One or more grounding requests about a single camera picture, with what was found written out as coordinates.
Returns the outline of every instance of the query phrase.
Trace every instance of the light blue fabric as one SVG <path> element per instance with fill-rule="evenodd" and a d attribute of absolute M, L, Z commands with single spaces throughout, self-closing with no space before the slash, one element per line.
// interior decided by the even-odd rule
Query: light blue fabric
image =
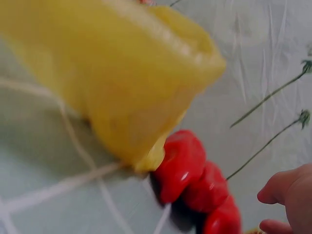
<path fill-rule="evenodd" d="M 229 176 L 302 109 L 312 110 L 306 74 L 230 129 L 311 59 L 312 2 L 180 0 L 173 8 L 209 31 L 228 63 L 176 130 L 193 130 Z M 237 30 L 246 38 L 233 38 Z M 181 210 L 158 203 L 149 177 L 119 169 L 88 124 L 38 86 L 4 44 L 0 107 L 0 234 L 196 233 Z M 264 218 L 286 220 L 282 206 L 260 204 L 256 194 L 274 173 L 312 162 L 311 133 L 292 126 L 231 178 L 245 230 Z"/>

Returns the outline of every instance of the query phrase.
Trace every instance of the red bead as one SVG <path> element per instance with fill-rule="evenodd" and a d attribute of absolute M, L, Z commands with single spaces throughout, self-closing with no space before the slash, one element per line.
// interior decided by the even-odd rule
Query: red bead
<path fill-rule="evenodd" d="M 232 196 L 215 209 L 204 222 L 203 234 L 241 234 L 241 218 Z"/>
<path fill-rule="evenodd" d="M 170 135 L 164 145 L 165 158 L 153 175 L 161 186 L 160 200 L 174 202 L 183 190 L 200 179 L 206 153 L 199 139 L 188 130 Z"/>
<path fill-rule="evenodd" d="M 183 192 L 184 203 L 192 210 L 210 213 L 230 195 L 228 184 L 216 164 L 207 161 L 202 177 Z"/>

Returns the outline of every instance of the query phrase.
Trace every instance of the green leaf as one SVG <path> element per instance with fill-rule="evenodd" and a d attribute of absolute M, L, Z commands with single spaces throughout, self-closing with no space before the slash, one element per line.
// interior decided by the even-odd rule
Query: green leaf
<path fill-rule="evenodd" d="M 302 72 L 304 73 L 312 73 L 312 60 L 303 60 L 301 64 L 305 63 L 302 68 Z"/>
<path fill-rule="evenodd" d="M 302 110 L 298 122 L 302 124 L 302 129 L 304 129 L 305 126 L 308 126 L 310 122 L 310 111 L 309 110 Z"/>

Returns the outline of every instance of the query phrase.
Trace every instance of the green stem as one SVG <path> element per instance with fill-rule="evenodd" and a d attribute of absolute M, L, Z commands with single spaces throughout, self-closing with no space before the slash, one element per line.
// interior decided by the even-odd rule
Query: green stem
<path fill-rule="evenodd" d="M 284 132 L 285 130 L 289 129 L 290 127 L 292 127 L 293 125 L 295 125 L 296 123 L 300 122 L 299 119 L 297 119 L 296 121 L 292 122 L 290 125 L 288 125 L 287 127 L 285 127 L 282 131 L 280 131 L 278 134 L 276 134 L 271 140 L 268 141 L 268 143 L 266 143 L 257 153 L 255 153 L 250 159 L 248 159 L 247 162 L 244 163 L 244 165 L 242 165 L 239 169 L 237 169 L 232 175 L 230 175 L 229 177 L 227 177 L 226 179 L 229 180 L 231 179 L 234 175 L 236 175 L 237 173 L 239 173 L 248 163 L 250 163 L 251 160 L 254 159 L 254 157 L 256 157 L 262 150 L 264 150 L 265 147 L 267 147 L 275 138 L 277 138 L 282 132 Z"/>
<path fill-rule="evenodd" d="M 230 128 L 234 127 L 235 125 L 239 124 L 244 118 L 246 118 L 247 116 L 249 116 L 252 112 L 254 112 L 259 106 L 261 106 L 265 101 L 267 101 L 269 98 L 271 98 L 273 95 L 275 95 L 276 93 L 278 93 L 279 91 L 281 91 L 283 88 L 285 88 L 286 86 L 294 83 L 295 81 L 297 81 L 298 79 L 300 79 L 305 73 L 307 72 L 307 69 L 305 69 L 300 75 L 298 75 L 297 77 L 295 77 L 294 79 L 288 81 L 286 84 L 284 84 L 283 86 L 279 87 L 278 89 L 274 90 L 273 93 L 267 95 L 259 104 L 257 104 L 256 106 L 254 106 L 249 112 L 247 112 L 246 114 L 244 114 L 239 120 L 237 120 L 235 123 L 233 123 Z"/>

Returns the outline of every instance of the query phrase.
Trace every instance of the finger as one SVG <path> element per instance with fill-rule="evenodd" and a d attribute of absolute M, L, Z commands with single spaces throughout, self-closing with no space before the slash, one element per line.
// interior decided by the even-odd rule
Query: finger
<path fill-rule="evenodd" d="M 258 200 L 266 204 L 280 203 L 284 205 L 287 190 L 298 177 L 297 169 L 276 173 L 258 193 Z"/>
<path fill-rule="evenodd" d="M 293 234 L 292 228 L 288 223 L 283 223 L 276 220 L 263 220 L 259 227 L 266 234 Z"/>

